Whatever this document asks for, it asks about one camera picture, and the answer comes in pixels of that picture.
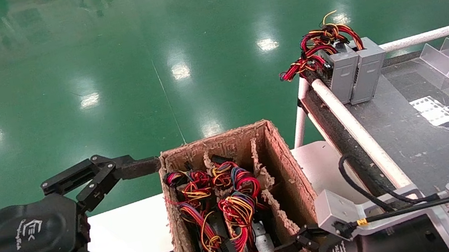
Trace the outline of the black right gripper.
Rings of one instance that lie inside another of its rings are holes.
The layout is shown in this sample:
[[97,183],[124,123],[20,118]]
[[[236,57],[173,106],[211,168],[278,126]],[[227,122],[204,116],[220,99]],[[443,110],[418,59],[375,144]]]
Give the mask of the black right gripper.
[[[315,238],[326,237],[320,246]],[[358,235],[352,241],[323,230],[318,224],[304,225],[293,240],[278,246],[274,252],[449,252],[449,247],[430,218],[420,216],[369,235]]]

